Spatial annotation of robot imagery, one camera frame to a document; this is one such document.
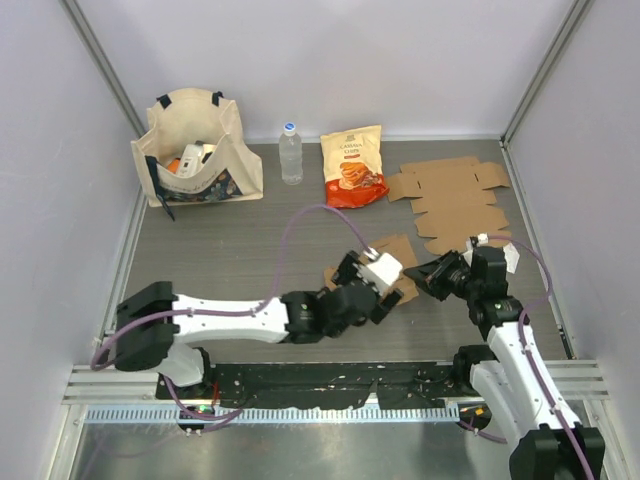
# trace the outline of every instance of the orange snack package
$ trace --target orange snack package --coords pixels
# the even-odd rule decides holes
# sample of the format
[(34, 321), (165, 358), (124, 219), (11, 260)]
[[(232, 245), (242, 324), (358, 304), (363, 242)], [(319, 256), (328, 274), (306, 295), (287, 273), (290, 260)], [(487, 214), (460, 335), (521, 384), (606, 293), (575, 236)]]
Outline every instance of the orange snack package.
[(382, 175), (381, 132), (375, 125), (320, 137), (327, 205), (363, 207), (389, 193)]

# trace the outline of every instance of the plastic bottle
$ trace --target plastic bottle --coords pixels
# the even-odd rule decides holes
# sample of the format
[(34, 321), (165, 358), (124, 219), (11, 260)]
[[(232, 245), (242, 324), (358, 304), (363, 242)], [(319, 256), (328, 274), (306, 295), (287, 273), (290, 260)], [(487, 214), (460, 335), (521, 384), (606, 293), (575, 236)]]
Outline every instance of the plastic bottle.
[(287, 123), (280, 136), (280, 166), (282, 180), (287, 185), (296, 185), (302, 181), (302, 139), (296, 133), (296, 126)]

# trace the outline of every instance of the metal table surface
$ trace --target metal table surface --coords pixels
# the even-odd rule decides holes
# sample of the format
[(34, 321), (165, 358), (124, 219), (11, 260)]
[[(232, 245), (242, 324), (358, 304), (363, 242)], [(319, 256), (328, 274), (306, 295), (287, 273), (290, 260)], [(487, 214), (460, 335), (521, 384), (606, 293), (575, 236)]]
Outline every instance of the metal table surface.
[(70, 480), (509, 478), (508, 447), (454, 423), (237, 425), (201, 438), (176, 435), (135, 458), (116, 456), (145, 452), (175, 430), (89, 425)]
[[(319, 144), (304, 145), (304, 180), (285, 185), (280, 178), (277, 145), (252, 145), (262, 157), (264, 198), (258, 201), (175, 208), (173, 223), (160, 208), (148, 208), (129, 275), (127, 294), (157, 280), (172, 280), (174, 291), (218, 300), (257, 300), (269, 290), (280, 236), (286, 222), (301, 207), (325, 201), (322, 152)], [(481, 161), (503, 162), (499, 143), (480, 141), (383, 142), (386, 175), (405, 162), (475, 155)], [(512, 189), (496, 190), (497, 206), (505, 210), (514, 238), (527, 231)], [(408, 200), (386, 198), (345, 213), (370, 241), (407, 233), (418, 260), (434, 258), (417, 236), (417, 215)], [(303, 218), (289, 240), (280, 292), (316, 290), (322, 272), (335, 266), (357, 242), (335, 216), (318, 211)], [(522, 255), (518, 272), (510, 276), (510, 292), (523, 303), (544, 294), (535, 261)], [(548, 306), (532, 316), (538, 346), (546, 359), (566, 358)], [(396, 308), (379, 326), (351, 328), (338, 339), (314, 345), (269, 345), (249, 341), (205, 344), (213, 361), (340, 362), (450, 360), (461, 345), (480, 343), (468, 319), (466, 305), (451, 298), (440, 303), (421, 294)]]

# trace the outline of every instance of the cardboard piece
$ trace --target cardboard piece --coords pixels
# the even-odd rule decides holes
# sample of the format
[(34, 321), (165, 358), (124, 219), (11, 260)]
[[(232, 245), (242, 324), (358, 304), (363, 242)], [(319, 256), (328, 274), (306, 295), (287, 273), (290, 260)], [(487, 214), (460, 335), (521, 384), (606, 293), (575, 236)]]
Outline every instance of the cardboard piece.
[(477, 157), (443, 158), (441, 160), (428, 160), (426, 162), (403, 163), (400, 165), (400, 171), (402, 173), (416, 173), (435, 168), (477, 165), (478, 163), (480, 163), (480, 160), (478, 160)]
[(389, 193), (387, 198), (390, 202), (395, 202), (405, 197), (421, 197), (422, 190), (415, 175), (408, 173), (396, 173), (385, 178)]
[(436, 168), (412, 174), (424, 192), (466, 192), (508, 187), (509, 176), (502, 165), (486, 162), (450, 168)]
[(467, 236), (500, 230), (509, 225), (504, 212), (491, 205), (476, 205), (425, 213), (415, 221), (421, 237)]
[[(462, 158), (477, 160), (475, 157)], [(446, 206), (447, 197), (451, 199), (458, 194), (462, 195), (468, 192), (477, 192), (478, 190), (510, 186), (507, 172), (505, 172), (502, 165), (497, 163), (464, 164), (456, 161), (451, 166), (446, 166), (441, 162), (444, 161), (435, 160), (418, 164), (405, 164), (405, 170), (409, 168), (408, 165), (419, 165), (419, 167), (415, 167), (413, 172), (397, 173), (387, 178), (389, 201), (394, 202), (407, 197), (430, 197), (434, 199), (433, 201), (438, 201), (442, 197), (439, 203)], [(434, 163), (436, 166), (427, 168), (426, 164), (429, 163)], [(472, 195), (466, 198), (473, 199), (472, 205), (478, 204), (478, 196)], [(460, 203), (468, 204), (458, 200), (457, 204), (459, 205)]]
[(422, 198), (411, 200), (411, 210), (413, 213), (424, 213), (466, 206), (492, 205), (496, 202), (496, 194), (489, 190), (425, 192)]
[[(389, 237), (381, 238), (375, 242), (369, 244), (371, 248), (375, 248), (378, 252), (385, 252), (393, 255), (404, 268), (416, 267), (418, 260), (416, 254), (411, 248), (409, 237), (406, 234), (391, 235)], [(333, 290), (336, 286), (331, 281), (331, 277), (335, 273), (335, 267), (329, 267), (324, 271), (324, 284), (329, 289)], [(418, 288), (416, 284), (410, 278), (404, 274), (400, 275), (400, 278), (393, 284), (393, 288), (398, 288), (404, 294), (402, 299), (398, 302), (398, 305), (407, 303), (408, 301), (418, 296)]]
[(475, 205), (425, 213), (415, 221), (418, 235), (430, 237), (425, 248), (442, 255), (449, 250), (464, 251), (467, 238), (480, 233), (506, 235), (501, 228), (509, 225), (504, 212), (490, 205)]

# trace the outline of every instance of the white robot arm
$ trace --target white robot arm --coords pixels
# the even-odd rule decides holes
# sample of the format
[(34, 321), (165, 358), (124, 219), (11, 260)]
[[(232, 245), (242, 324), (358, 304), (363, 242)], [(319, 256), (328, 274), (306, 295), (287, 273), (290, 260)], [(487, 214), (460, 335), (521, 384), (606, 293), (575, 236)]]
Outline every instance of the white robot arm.
[(487, 403), (511, 450), (512, 479), (599, 473), (604, 440), (598, 429), (582, 426), (558, 392), (526, 311), (507, 293), (503, 250), (476, 247), (470, 265), (462, 254), (451, 251), (405, 274), (438, 300), (450, 294), (466, 300), (469, 317), (486, 344), (460, 348), (453, 362), (454, 381), (475, 390)]
[(402, 264), (387, 253), (352, 251), (332, 279), (335, 290), (294, 291), (253, 302), (175, 295), (170, 282), (156, 282), (118, 306), (117, 330), (128, 331), (117, 339), (114, 365), (158, 372), (177, 387), (206, 382), (206, 352), (189, 344), (228, 339), (315, 343), (368, 319), (378, 324), (402, 298), (392, 289), (401, 271)]

